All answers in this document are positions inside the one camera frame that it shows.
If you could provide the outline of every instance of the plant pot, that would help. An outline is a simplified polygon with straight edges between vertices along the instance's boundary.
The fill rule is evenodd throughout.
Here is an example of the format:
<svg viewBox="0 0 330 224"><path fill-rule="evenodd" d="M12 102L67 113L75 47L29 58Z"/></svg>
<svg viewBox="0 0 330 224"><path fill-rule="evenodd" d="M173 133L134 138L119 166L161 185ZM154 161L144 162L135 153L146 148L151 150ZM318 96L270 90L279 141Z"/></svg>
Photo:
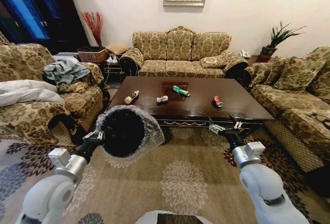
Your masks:
<svg viewBox="0 0 330 224"><path fill-rule="evenodd" d="M263 46L256 63L267 63L277 48Z"/></svg>

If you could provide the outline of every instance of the floor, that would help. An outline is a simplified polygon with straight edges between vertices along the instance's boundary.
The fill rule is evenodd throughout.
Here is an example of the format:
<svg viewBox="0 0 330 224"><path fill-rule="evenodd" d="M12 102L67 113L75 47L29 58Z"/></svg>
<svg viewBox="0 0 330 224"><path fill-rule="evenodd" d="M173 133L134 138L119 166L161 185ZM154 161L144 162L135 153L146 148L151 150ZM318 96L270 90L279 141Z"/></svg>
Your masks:
<svg viewBox="0 0 330 224"><path fill-rule="evenodd" d="M239 182L228 143L206 128L163 129L165 145L138 160L115 160L98 148L84 172L63 223L135 223L145 212L197 214L213 223L256 223L254 208ZM301 171L264 131L262 163L282 178L293 204L311 223L330 223L330 206L310 190ZM52 175L46 158L53 149L0 142L0 223L13 223L27 191Z"/></svg>

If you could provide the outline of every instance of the white cloth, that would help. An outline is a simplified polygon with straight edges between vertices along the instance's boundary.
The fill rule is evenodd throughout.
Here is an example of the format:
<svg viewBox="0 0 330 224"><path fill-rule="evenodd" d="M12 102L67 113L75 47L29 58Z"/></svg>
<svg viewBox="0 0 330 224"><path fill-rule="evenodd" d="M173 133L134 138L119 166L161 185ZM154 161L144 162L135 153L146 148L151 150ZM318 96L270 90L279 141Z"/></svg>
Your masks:
<svg viewBox="0 0 330 224"><path fill-rule="evenodd" d="M51 101L64 104L57 88L44 81L16 80L0 82L0 107L27 101Z"/></svg>
<svg viewBox="0 0 330 224"><path fill-rule="evenodd" d="M36 80L15 80L0 82L0 94L17 89L48 89L57 93L57 87L45 81Z"/></svg>

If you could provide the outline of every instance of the small object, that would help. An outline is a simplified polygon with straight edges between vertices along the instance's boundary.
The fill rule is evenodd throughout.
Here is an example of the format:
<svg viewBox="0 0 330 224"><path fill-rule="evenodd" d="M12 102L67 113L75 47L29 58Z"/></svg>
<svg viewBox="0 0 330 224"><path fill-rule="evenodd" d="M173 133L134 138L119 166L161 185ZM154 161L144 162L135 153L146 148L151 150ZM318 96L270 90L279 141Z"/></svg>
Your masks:
<svg viewBox="0 0 330 224"><path fill-rule="evenodd" d="M129 96L125 98L125 103L130 104L139 95L139 90L132 92Z"/></svg>
<svg viewBox="0 0 330 224"><path fill-rule="evenodd" d="M178 86L173 86L173 90L176 91L178 94L181 94L185 97L189 97L190 93L188 91L182 90L181 88L179 88Z"/></svg>
<svg viewBox="0 0 330 224"><path fill-rule="evenodd" d="M241 57L244 57L244 58L250 58L250 57L251 57L251 53L249 53L248 51L244 51L244 50L241 50L241 51L239 52L239 55L240 55Z"/></svg>
<svg viewBox="0 0 330 224"><path fill-rule="evenodd" d="M216 103L217 107L222 107L222 106L223 106L223 103L222 103L222 102L220 102L220 100L219 100L219 97L218 97L218 96L215 96L215 97L214 97L214 101L215 101L215 103Z"/></svg>
<svg viewBox="0 0 330 224"><path fill-rule="evenodd" d="M157 103L164 103L169 100L169 97L167 95L164 95L163 97L158 98L157 97Z"/></svg>
<svg viewBox="0 0 330 224"><path fill-rule="evenodd" d="M116 58L115 55L113 56L113 59L112 59L111 56L109 56L109 58L107 59L107 63L109 63L109 64L116 64L116 63L118 63L118 60L117 60L117 58Z"/></svg>

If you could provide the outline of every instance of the floral upholstered sofa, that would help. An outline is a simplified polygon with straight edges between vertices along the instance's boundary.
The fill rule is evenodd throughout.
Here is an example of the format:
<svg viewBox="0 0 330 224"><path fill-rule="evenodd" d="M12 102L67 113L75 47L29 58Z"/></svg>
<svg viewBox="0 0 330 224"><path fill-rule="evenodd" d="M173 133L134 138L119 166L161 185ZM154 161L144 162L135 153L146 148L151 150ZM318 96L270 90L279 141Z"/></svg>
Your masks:
<svg viewBox="0 0 330 224"><path fill-rule="evenodd" d="M313 177L320 171L329 175L330 47L318 47L301 59L255 63L244 70L243 82L277 119L266 127L301 169Z"/></svg>
<svg viewBox="0 0 330 224"><path fill-rule="evenodd" d="M224 32L196 33L182 26L168 32L134 32L133 48L120 59L126 75L235 78L247 61L228 50L231 36ZM202 66L201 59L221 61Z"/></svg>
<svg viewBox="0 0 330 224"><path fill-rule="evenodd" d="M49 51L38 44L0 45L0 81L32 79L43 80L43 68L54 62ZM68 145L53 135L70 134L73 143L82 142L103 108L103 76L96 64L83 63L90 73L72 85L58 88L65 104L30 101L0 107L0 139L15 139L32 145Z"/></svg>

